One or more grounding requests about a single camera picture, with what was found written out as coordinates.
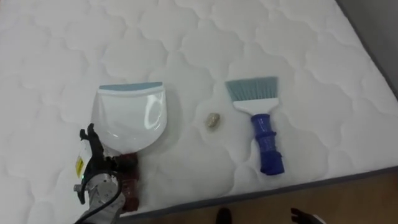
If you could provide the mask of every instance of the hand brush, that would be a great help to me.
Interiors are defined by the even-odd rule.
[[[279,104],[277,77],[252,78],[226,82],[229,96],[237,110],[250,114],[260,149],[261,169],[267,175],[285,172],[281,154],[276,151],[275,135],[269,112]]]

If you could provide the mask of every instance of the brush bristles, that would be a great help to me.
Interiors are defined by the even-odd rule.
[[[225,83],[232,101],[259,100],[278,97],[278,78],[251,78]]]

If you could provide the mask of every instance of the wooden floor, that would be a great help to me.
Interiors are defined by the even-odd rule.
[[[290,207],[319,215],[328,224],[398,223],[398,174],[384,174],[363,180],[299,190],[225,205],[234,224],[285,224]],[[218,209],[210,207],[176,213],[140,224],[214,224]]]

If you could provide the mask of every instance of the blue brush handle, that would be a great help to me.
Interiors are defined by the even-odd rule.
[[[283,174],[282,155],[276,151],[275,135],[271,128],[269,114],[256,114],[251,117],[256,140],[260,148],[261,169],[267,175]]]

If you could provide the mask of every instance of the shoe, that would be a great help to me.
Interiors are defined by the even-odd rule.
[[[232,224],[232,214],[228,208],[218,210],[216,224]]]

